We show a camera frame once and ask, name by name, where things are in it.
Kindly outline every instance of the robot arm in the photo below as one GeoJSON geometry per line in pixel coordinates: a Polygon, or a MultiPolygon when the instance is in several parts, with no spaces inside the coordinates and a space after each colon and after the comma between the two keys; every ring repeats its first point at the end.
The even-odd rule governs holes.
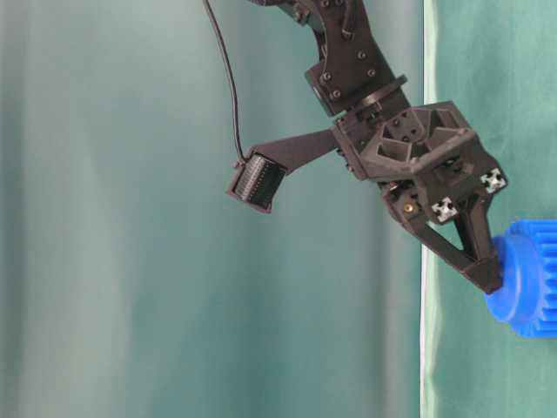
{"type": "Polygon", "coordinates": [[[411,107],[375,43],[362,0],[250,0],[309,26],[319,61],[305,74],[325,112],[325,131],[251,148],[229,194],[262,212],[284,176],[337,149],[356,179],[379,185],[391,216],[485,293],[502,286],[487,222],[507,185],[499,163],[451,102],[411,107]],[[462,249],[431,224],[454,222],[462,249]]]}

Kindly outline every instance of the blue gear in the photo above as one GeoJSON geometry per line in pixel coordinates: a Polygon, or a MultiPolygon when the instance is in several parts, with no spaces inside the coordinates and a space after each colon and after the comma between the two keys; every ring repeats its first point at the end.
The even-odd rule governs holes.
{"type": "Polygon", "coordinates": [[[492,315],[522,337],[557,337],[557,220],[519,220],[494,242],[503,287],[485,295],[492,315]]]}

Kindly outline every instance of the curtain fold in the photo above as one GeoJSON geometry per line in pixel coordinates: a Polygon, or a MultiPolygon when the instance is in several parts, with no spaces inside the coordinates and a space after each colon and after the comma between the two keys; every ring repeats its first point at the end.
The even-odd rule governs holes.
{"type": "MultiPolygon", "coordinates": [[[[426,11],[426,101],[453,100],[510,180],[493,201],[492,233],[554,219],[557,3],[428,0],[426,11]]],[[[557,341],[517,337],[481,292],[428,259],[422,416],[557,415],[557,341]]]]}
{"type": "MultiPolygon", "coordinates": [[[[421,2],[366,6],[421,103],[421,2]]],[[[416,414],[418,243],[336,155],[273,215],[225,195],[230,97],[200,1],[0,7],[2,417],[416,414]]],[[[330,126],[311,32],[213,7],[245,146],[330,126]]]]}

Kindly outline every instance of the teal backdrop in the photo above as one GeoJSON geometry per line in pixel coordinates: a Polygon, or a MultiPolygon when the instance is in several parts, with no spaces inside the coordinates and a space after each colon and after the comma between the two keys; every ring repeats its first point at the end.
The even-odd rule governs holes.
{"type": "MultiPolygon", "coordinates": [[[[420,104],[422,2],[366,5],[420,104]]],[[[311,32],[213,6],[245,145],[330,126],[311,32]]],[[[0,11],[0,416],[418,414],[418,243],[336,154],[271,216],[225,195],[231,104],[201,1],[0,11]]]]}
{"type": "MultiPolygon", "coordinates": [[[[426,101],[453,100],[509,177],[493,234],[557,215],[555,16],[550,0],[426,1],[426,101]]],[[[481,292],[428,259],[422,416],[557,416],[557,340],[517,337],[481,292]]]]}

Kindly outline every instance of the black cable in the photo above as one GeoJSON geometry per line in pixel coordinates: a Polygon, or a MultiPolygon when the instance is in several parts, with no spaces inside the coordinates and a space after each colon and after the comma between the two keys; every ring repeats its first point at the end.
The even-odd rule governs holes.
{"type": "Polygon", "coordinates": [[[358,15],[357,0],[346,0],[345,20],[342,23],[342,34],[346,38],[352,38],[356,30],[356,18],[358,15]]]}
{"type": "Polygon", "coordinates": [[[209,16],[209,20],[211,20],[212,28],[215,31],[220,54],[222,55],[223,61],[225,62],[226,77],[228,78],[228,84],[230,85],[230,92],[232,95],[232,122],[234,124],[234,142],[236,144],[236,153],[238,154],[239,160],[245,163],[247,162],[247,159],[244,157],[244,153],[242,152],[242,145],[240,144],[240,130],[238,123],[238,94],[236,92],[236,83],[234,82],[234,75],[232,74],[230,59],[228,59],[228,52],[226,51],[225,40],[223,39],[223,35],[220,32],[220,28],[218,27],[217,18],[215,18],[214,13],[212,12],[209,0],[202,1],[203,5],[205,6],[205,10],[207,11],[207,15],[209,16]]]}

